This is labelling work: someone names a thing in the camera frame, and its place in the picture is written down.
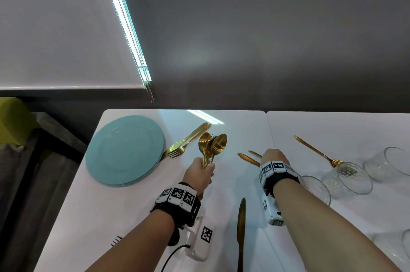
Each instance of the person's left arm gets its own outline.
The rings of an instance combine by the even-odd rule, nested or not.
[[[182,179],[198,194],[212,182],[215,165],[202,169],[202,158],[195,158]],[[86,272],[154,271],[174,231],[172,217],[156,209],[115,246],[93,263]]]

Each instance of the black cable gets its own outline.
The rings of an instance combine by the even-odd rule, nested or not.
[[[177,252],[177,250],[180,250],[180,249],[183,248],[183,247],[190,248],[191,245],[185,244],[185,245],[181,245],[181,246],[177,247],[177,248],[172,252],[172,254],[169,255],[167,261],[165,262],[164,266],[162,267],[161,272],[164,272],[165,266],[167,265],[169,259],[171,259],[172,255],[175,254],[175,253]]]

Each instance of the blue plate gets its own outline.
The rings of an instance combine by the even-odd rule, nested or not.
[[[116,119],[100,129],[85,153],[90,175],[109,186],[127,186],[146,176],[164,149],[164,133],[142,115]]]

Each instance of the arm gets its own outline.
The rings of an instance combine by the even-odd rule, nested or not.
[[[289,164],[279,149],[268,149],[262,163],[267,161]],[[362,232],[297,182],[283,179],[273,191],[308,271],[400,271]]]
[[[195,158],[182,179],[199,194],[212,182],[215,165],[202,169]],[[155,210],[120,242],[93,263],[86,272],[154,271],[174,231],[174,221],[166,212]]]

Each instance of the forearm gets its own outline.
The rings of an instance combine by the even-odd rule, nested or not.
[[[281,180],[274,195],[308,271],[400,271],[363,233],[297,182]]]
[[[154,271],[173,230],[172,217],[155,210],[86,272]]]

